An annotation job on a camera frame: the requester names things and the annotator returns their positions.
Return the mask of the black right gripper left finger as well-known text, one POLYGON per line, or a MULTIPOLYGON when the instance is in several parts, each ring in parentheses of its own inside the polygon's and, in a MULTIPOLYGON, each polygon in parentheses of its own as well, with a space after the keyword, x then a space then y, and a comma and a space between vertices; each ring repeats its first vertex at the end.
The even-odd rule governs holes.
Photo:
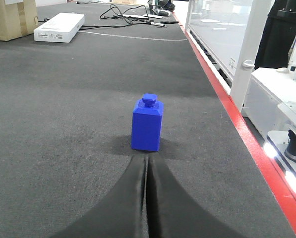
POLYGON ((108 194, 54 238, 141 238, 146 160, 134 155, 108 194))

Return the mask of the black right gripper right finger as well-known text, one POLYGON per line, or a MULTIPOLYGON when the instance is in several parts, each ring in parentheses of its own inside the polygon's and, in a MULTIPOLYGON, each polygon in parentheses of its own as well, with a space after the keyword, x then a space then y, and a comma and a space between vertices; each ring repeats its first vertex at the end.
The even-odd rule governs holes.
POLYGON ((165 160, 148 156, 146 208, 151 238, 240 238, 202 208, 179 184, 165 160))

